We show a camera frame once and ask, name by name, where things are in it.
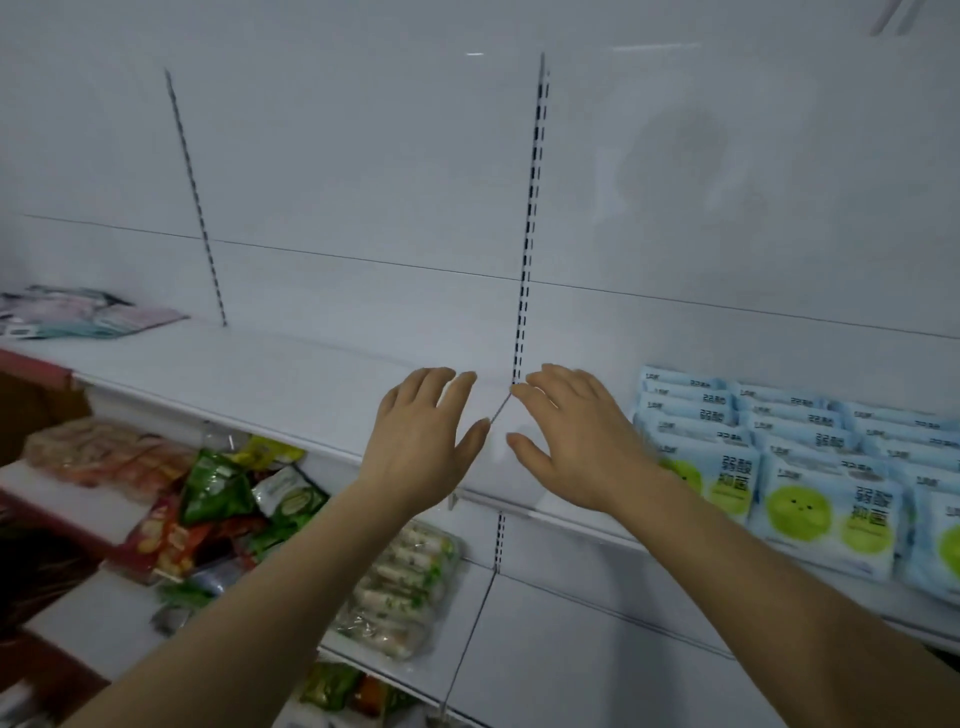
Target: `plastic food package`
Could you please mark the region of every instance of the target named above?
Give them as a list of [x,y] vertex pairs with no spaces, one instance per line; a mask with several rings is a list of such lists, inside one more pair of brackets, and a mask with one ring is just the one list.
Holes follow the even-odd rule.
[[222,521],[256,510],[244,469],[227,456],[201,450],[183,485],[180,523]]
[[787,456],[763,483],[750,530],[802,561],[890,578],[904,517],[902,486],[875,473]]
[[342,663],[317,662],[307,673],[300,702],[313,703],[330,713],[342,711],[348,698],[363,679],[356,667]]
[[674,372],[672,369],[661,369],[660,367],[643,367],[640,370],[640,383],[638,391],[644,389],[645,381],[663,382],[665,384],[686,384],[691,387],[703,387],[705,389],[727,389],[727,384],[723,379],[715,376],[692,375],[686,372]]

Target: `white back panel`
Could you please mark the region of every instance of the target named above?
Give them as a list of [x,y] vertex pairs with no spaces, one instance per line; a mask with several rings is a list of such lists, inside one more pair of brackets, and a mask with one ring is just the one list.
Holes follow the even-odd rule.
[[519,282],[211,244],[231,326],[510,381]]
[[29,283],[85,286],[220,321],[199,238],[22,215],[7,217],[2,230],[0,290]]
[[155,5],[3,4],[0,207],[199,234]]
[[960,336],[958,37],[548,50],[533,279]]
[[173,61],[211,237],[519,277],[540,49],[510,13],[220,11]]

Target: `snack bag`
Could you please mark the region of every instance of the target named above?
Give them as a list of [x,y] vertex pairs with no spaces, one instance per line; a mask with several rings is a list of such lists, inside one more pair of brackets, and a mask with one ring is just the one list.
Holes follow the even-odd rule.
[[661,369],[660,367],[643,367],[640,370],[640,382],[636,390],[644,390],[643,383],[646,381],[660,382],[663,384],[686,384],[690,387],[702,387],[704,389],[727,389],[723,379],[715,376],[692,375],[685,372],[674,372],[671,369]]
[[726,390],[692,387],[689,384],[670,384],[655,379],[645,379],[643,381],[643,391],[664,397],[679,397],[681,400],[706,402],[707,404],[720,404],[722,406],[733,404],[733,397]]
[[244,469],[210,450],[201,450],[183,485],[180,523],[222,521],[256,510],[256,501]]
[[926,412],[911,412],[907,409],[894,409],[893,407],[874,407],[856,401],[831,402],[829,408],[842,413],[849,428],[853,428],[853,424],[857,420],[884,420],[890,423],[929,427],[930,429],[957,429],[960,426],[960,423],[950,417],[931,415]]
[[828,409],[817,409],[803,404],[784,404],[783,402],[757,400],[745,395],[733,399],[738,412],[753,412],[757,415],[780,417],[784,420],[794,420],[799,423],[821,427],[843,427],[840,415]]
[[876,457],[890,457],[917,465],[960,472],[960,449],[943,445],[922,445],[905,440],[888,440],[882,435],[863,438],[863,451]]
[[662,468],[676,473],[731,520],[746,522],[760,465],[755,448],[710,435],[694,439],[657,431],[650,433],[650,439]]
[[888,423],[884,420],[858,419],[852,423],[852,430],[864,437],[885,437],[888,440],[902,440],[919,445],[933,445],[944,448],[960,448],[960,432],[948,429],[931,429],[915,425]]
[[696,435],[715,435],[722,440],[750,445],[750,430],[746,427],[721,425],[706,420],[692,420],[688,417],[671,417],[658,409],[647,409],[634,415],[634,426],[648,432],[664,432],[689,437]]
[[735,381],[731,384],[731,391],[739,397],[752,397],[755,400],[780,402],[781,404],[796,404],[801,407],[826,409],[828,399],[796,389],[781,389],[779,387],[764,387],[759,384],[747,384]]
[[839,427],[811,425],[795,420],[785,420],[782,417],[758,415],[755,412],[744,412],[740,417],[740,423],[754,435],[765,432],[814,448],[827,447],[856,451],[860,447],[861,437],[858,433]]
[[750,530],[801,561],[886,581],[902,513],[898,482],[791,454],[774,458]]
[[687,417],[693,420],[705,420],[721,425],[736,425],[736,412],[726,404],[707,404],[682,400],[679,397],[663,397],[651,392],[641,392],[636,404],[636,413],[646,417],[649,410],[659,410],[661,414],[674,417]]

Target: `blue package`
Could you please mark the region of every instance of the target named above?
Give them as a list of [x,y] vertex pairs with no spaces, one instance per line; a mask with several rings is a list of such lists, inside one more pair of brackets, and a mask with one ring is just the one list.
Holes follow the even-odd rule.
[[960,448],[960,432],[956,430],[901,425],[900,423],[888,423],[884,420],[854,420],[852,430],[865,437],[880,435],[888,440]]
[[756,448],[707,434],[684,437],[658,430],[649,435],[661,467],[676,473],[731,520],[746,523],[760,465]]
[[960,474],[906,463],[898,469],[911,483],[915,514],[913,548],[903,578],[960,605]]
[[686,384],[690,387],[703,387],[704,389],[727,389],[726,382],[716,376],[692,375],[686,372],[674,372],[672,369],[648,366],[640,370],[640,383],[636,390],[642,392],[644,389],[643,382],[648,380],[664,384]]
[[747,384],[742,381],[735,381],[730,388],[735,395],[740,397],[753,397],[757,400],[776,401],[781,404],[798,404],[801,407],[816,407],[817,409],[826,409],[828,404],[826,397],[796,389],[763,387],[759,384]]
[[796,440],[798,443],[815,448],[842,448],[857,451],[860,447],[861,435],[839,427],[823,427],[809,423],[799,423],[794,420],[785,420],[781,417],[757,415],[755,412],[744,412],[740,415],[740,424],[756,434],[767,434],[784,437],[787,440]]
[[636,403],[636,413],[643,417],[643,413],[650,409],[658,409],[664,415],[675,417],[689,417],[693,420],[706,420],[723,425],[736,425],[736,412],[726,404],[708,404],[682,400],[679,397],[664,397],[651,392],[641,392]]
[[689,384],[671,384],[654,379],[645,379],[643,381],[643,391],[663,395],[664,397],[679,397],[681,400],[704,401],[708,404],[722,404],[727,407],[733,406],[732,395],[724,389],[705,389],[704,387],[691,387]]
[[841,415],[829,409],[807,407],[803,404],[784,404],[778,401],[758,400],[747,395],[737,395],[733,403],[738,412],[754,412],[757,415],[770,415],[799,423],[822,425],[824,427],[842,427]]
[[902,514],[898,482],[788,455],[774,457],[750,530],[801,561],[886,581]]
[[893,407],[874,407],[856,401],[831,402],[829,408],[843,414],[847,427],[853,428],[857,420],[885,420],[889,423],[929,427],[930,429],[957,429],[958,423],[950,417],[931,415],[927,412],[911,412]]
[[656,408],[647,409],[642,413],[637,412],[634,415],[634,425],[649,433],[660,430],[666,434],[679,434],[684,437],[689,437],[690,434],[708,435],[746,445],[752,443],[750,430],[745,427],[723,425],[706,420],[693,420],[689,417],[673,417],[663,414]]
[[960,472],[960,449],[958,448],[891,440],[882,435],[873,435],[863,438],[863,451],[876,457],[895,458],[916,465],[942,468],[953,473]]

